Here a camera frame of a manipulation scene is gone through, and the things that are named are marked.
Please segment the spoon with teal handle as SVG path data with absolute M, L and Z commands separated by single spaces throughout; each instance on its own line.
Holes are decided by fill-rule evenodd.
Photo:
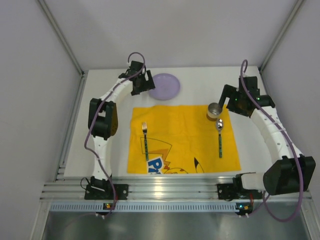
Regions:
M 223 157 L 223 149 L 222 149 L 222 130 L 224 128 L 224 123 L 221 118 L 216 120 L 216 129 L 218 131 L 218 152 L 219 152 L 219 158 Z

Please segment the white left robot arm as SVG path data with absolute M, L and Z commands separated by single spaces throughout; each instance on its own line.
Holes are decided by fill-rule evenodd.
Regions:
M 146 69 L 145 63 L 133 60 L 109 91 L 90 100 L 84 148 L 94 156 L 92 176 L 100 184 L 109 182 L 112 176 L 111 137 L 118 130 L 117 106 L 128 95 L 139 95 L 154 88 L 151 71 Z

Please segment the purple plastic plate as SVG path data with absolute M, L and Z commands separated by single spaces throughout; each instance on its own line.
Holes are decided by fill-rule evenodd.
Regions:
M 159 73 L 153 76 L 155 88 L 148 91 L 151 98 L 167 101 L 175 98 L 181 89 L 179 79 L 170 73 Z

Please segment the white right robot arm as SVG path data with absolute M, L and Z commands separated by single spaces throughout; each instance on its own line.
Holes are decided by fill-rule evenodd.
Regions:
M 305 156 L 288 137 L 272 98 L 260 94 L 255 76 L 238 80 L 239 86 L 226 84 L 218 106 L 227 104 L 233 113 L 248 117 L 256 125 L 269 150 L 272 165 L 266 172 L 241 173 L 233 183 L 244 191 L 266 191 L 283 195 L 306 191 L 316 168 L 313 157 Z

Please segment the metal cup with brown base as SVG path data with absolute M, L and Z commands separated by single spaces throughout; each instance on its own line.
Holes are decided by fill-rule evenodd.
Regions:
M 218 103 L 212 102 L 207 106 L 206 117 L 209 121 L 216 121 L 220 118 L 223 109 L 219 106 Z

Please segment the black right arm base bracket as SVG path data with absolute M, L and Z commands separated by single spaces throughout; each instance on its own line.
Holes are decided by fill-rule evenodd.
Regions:
M 217 194 L 219 200 L 260 200 L 262 192 L 258 190 L 247 190 L 234 186 L 232 183 L 219 183 L 217 186 Z

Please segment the yellow cartoon print cloth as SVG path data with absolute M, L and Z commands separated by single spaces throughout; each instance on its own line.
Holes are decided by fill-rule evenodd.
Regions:
M 206 105 L 135 107 L 130 123 L 129 174 L 209 174 L 241 170 L 229 112 L 223 109 L 222 158 Z M 142 123 L 147 123 L 146 161 Z

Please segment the black left arm base bracket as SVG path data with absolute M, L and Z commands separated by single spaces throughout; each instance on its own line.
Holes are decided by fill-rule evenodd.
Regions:
M 126 200 L 129 194 L 129 185 L 128 184 L 115 184 L 115 193 L 116 193 L 116 200 Z M 109 185 L 107 190 L 87 185 L 85 189 L 85 200 L 113 200 L 114 199 L 114 192 L 112 187 Z

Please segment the fork with teal handle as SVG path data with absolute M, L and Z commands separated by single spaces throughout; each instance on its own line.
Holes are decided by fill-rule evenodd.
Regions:
M 149 151 L 148 151 L 148 141 L 147 141 L 148 126 L 146 122 L 142 123 L 142 132 L 144 135 L 145 159 L 148 162 L 149 161 Z

